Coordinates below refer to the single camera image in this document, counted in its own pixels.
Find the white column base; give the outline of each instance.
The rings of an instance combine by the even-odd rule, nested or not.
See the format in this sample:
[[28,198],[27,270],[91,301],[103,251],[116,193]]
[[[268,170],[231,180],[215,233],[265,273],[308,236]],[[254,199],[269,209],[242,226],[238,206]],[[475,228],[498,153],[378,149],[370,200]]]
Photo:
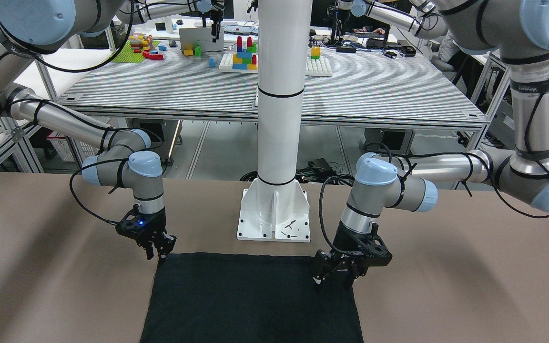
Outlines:
[[[290,187],[279,186],[281,192],[290,191],[290,197],[280,191],[272,192],[268,203],[260,204],[259,193],[267,192],[272,186],[255,179],[249,189],[243,191],[238,220],[237,239],[246,241],[303,242],[311,241],[309,225],[309,203],[306,192],[294,181]],[[292,211],[285,210],[290,204],[283,204],[282,199],[290,198]]]

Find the green baseplate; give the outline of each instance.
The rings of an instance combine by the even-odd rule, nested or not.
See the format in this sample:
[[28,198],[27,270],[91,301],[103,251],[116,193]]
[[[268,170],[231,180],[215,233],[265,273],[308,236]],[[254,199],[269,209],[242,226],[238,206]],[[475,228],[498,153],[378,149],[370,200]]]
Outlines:
[[[160,44],[159,40],[153,40],[152,44],[154,45],[155,49],[158,49],[158,45]],[[120,55],[116,56],[115,59],[113,59],[113,62],[117,63],[141,63],[145,57],[143,56],[143,53],[141,54],[135,54],[135,51],[133,48],[131,48],[131,42],[127,41],[126,44],[124,44],[124,48],[122,48],[122,52],[120,52]]]

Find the white baseplate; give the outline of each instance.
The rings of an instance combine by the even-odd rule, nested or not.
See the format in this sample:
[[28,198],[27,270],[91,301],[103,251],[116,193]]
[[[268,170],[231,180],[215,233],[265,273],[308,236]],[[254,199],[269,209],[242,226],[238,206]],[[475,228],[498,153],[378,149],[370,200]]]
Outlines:
[[[220,62],[220,71],[223,72],[241,72],[244,74],[257,74],[257,70],[249,69],[233,69],[233,54],[224,54]],[[326,57],[320,59],[306,59],[306,75],[307,76],[322,76],[330,78],[334,74],[332,67],[329,65],[329,60]]]

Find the brown table surface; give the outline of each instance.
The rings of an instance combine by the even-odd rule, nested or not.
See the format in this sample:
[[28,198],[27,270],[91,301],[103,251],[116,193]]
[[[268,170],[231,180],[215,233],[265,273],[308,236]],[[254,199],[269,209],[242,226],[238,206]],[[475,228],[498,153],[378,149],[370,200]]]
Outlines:
[[[68,179],[0,173],[0,342],[137,342],[156,263],[84,213]],[[106,218],[131,207],[129,190],[77,185]],[[174,252],[312,256],[326,248],[320,185],[304,186],[311,243],[238,241],[247,185],[165,180]],[[348,192],[326,190],[332,236]],[[549,342],[549,219],[522,217],[492,192],[441,191],[429,213],[386,209],[379,234],[394,259],[354,286],[366,342]]]

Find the blue block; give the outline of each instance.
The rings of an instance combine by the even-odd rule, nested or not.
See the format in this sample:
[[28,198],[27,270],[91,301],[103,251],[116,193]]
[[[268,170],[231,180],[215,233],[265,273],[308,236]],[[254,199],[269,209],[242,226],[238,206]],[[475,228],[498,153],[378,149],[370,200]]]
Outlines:
[[250,59],[252,55],[253,54],[251,54],[250,52],[237,52],[237,56],[240,59]]

